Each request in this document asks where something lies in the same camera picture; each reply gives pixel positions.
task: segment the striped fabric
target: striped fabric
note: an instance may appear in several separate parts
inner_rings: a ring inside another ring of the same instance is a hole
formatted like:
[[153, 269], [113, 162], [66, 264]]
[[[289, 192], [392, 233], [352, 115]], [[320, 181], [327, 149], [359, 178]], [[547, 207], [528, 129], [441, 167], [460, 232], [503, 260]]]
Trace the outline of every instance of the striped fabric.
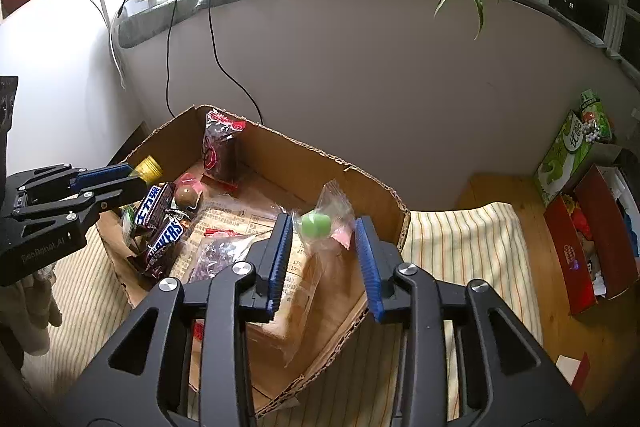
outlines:
[[[92, 241], [87, 248], [56, 268], [55, 296], [65, 322], [58, 331], [51, 331], [51, 352], [29, 360], [28, 380], [49, 396], [68, 387], [128, 312], [126, 300], [115, 291], [118, 284], [106, 254], [95, 252], [92, 232], [90, 235]], [[511, 205], [492, 203], [476, 210], [412, 212], [402, 257], [436, 279], [458, 284], [485, 279], [542, 343], [527, 249]], [[86, 284], [88, 279], [93, 283]], [[101, 312], [91, 312], [96, 304]], [[454, 418], [458, 409], [456, 357], [452, 328], [445, 325], [449, 417]], [[380, 326], [367, 316], [335, 362], [297, 395], [300, 405], [270, 412], [258, 425], [387, 427], [398, 373], [400, 334], [398, 325]], [[189, 409], [189, 416], [196, 418], [195, 393], [190, 393]]]

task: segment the open red box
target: open red box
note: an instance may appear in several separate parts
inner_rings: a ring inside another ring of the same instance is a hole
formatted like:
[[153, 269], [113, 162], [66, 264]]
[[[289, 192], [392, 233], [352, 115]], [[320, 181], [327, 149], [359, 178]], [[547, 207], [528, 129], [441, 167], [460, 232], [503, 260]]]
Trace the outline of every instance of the open red box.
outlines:
[[[636, 261], [623, 216], [597, 166], [591, 166], [574, 190], [589, 222], [607, 294], [612, 299], [638, 280]], [[546, 225], [556, 246], [572, 315], [598, 303], [587, 260], [561, 195], [545, 211]]]

